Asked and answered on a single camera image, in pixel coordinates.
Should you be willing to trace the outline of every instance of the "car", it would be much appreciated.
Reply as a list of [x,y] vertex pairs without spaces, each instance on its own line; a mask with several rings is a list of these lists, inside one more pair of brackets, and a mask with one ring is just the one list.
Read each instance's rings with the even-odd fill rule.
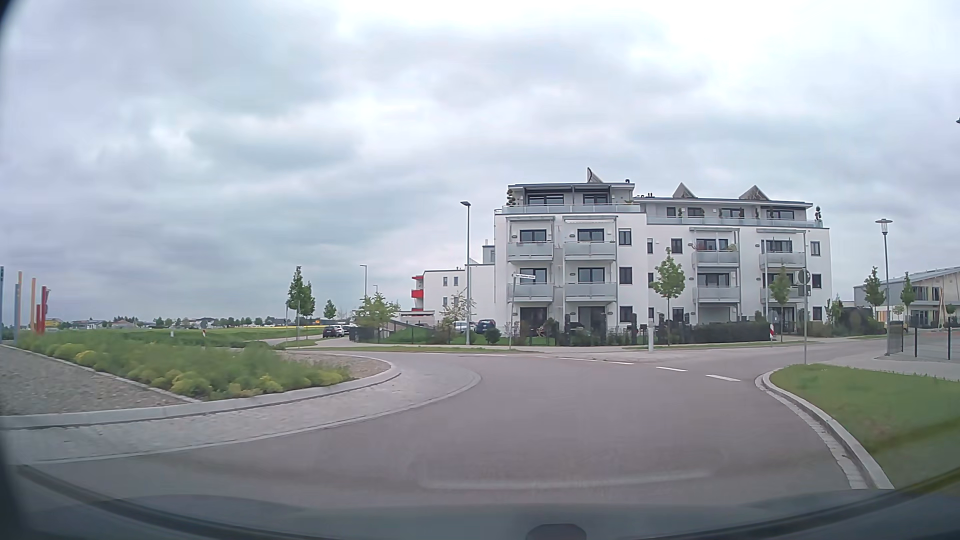
[[477,333],[483,333],[491,328],[496,328],[496,321],[493,319],[480,319],[477,321],[477,325],[473,331]]

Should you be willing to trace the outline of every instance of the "sidewalk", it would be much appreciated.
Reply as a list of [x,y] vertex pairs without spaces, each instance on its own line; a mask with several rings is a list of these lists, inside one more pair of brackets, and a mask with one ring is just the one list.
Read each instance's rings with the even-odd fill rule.
[[904,375],[929,375],[940,379],[960,380],[960,364],[950,362],[896,360],[888,356],[876,356],[876,353],[867,353],[843,356],[823,363]]

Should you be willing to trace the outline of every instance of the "road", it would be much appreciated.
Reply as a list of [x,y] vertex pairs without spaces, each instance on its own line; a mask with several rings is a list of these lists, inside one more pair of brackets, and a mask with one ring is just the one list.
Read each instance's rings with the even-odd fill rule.
[[[818,344],[809,355],[870,351],[880,354],[882,343]],[[333,429],[42,470],[115,497],[228,495],[320,508],[739,504],[849,487],[818,435],[754,385],[802,361],[801,347],[363,354],[401,368],[445,362],[482,380]]]

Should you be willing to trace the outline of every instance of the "street lamp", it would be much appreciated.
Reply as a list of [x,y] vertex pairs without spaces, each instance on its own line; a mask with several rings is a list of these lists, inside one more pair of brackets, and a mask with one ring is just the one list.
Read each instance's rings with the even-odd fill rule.
[[460,201],[460,204],[467,207],[467,265],[464,271],[467,273],[467,345],[470,344],[470,201]]
[[361,264],[363,266],[363,297],[367,298],[367,265]]
[[880,224],[880,231],[883,233],[883,269],[887,275],[887,292],[886,292],[887,334],[889,334],[890,333],[890,316],[893,313],[890,311],[890,259],[887,256],[887,226],[893,223],[894,220],[883,218],[883,219],[877,219],[876,222]]

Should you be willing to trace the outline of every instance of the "green bush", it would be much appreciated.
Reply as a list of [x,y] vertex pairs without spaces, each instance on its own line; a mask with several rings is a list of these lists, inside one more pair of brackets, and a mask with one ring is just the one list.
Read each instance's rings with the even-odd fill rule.
[[496,345],[500,341],[500,329],[497,327],[489,327],[487,331],[483,332],[484,339],[487,340],[487,343],[491,345]]

